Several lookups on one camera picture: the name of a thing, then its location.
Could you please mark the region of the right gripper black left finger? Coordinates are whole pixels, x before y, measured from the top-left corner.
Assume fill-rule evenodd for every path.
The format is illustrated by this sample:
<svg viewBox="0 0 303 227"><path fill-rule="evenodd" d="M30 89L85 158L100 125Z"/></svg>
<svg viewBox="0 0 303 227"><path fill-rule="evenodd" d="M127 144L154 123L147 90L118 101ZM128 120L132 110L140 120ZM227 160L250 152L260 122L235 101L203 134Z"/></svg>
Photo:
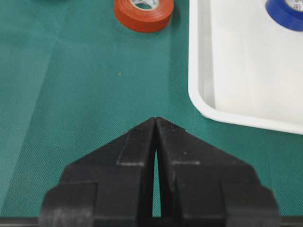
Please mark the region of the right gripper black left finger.
<svg viewBox="0 0 303 227"><path fill-rule="evenodd" d="M44 198L41 227L137 227L152 217L155 119L67 165Z"/></svg>

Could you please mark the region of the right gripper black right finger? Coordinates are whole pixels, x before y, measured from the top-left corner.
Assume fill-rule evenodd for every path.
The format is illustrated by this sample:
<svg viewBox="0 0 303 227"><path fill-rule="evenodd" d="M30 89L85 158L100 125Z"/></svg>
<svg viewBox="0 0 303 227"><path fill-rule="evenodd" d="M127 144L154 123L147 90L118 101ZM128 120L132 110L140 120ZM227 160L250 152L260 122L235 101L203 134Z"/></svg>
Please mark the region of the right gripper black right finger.
<svg viewBox="0 0 303 227"><path fill-rule="evenodd" d="M184 227L277 227L273 193L254 168L156 118L161 212Z"/></svg>

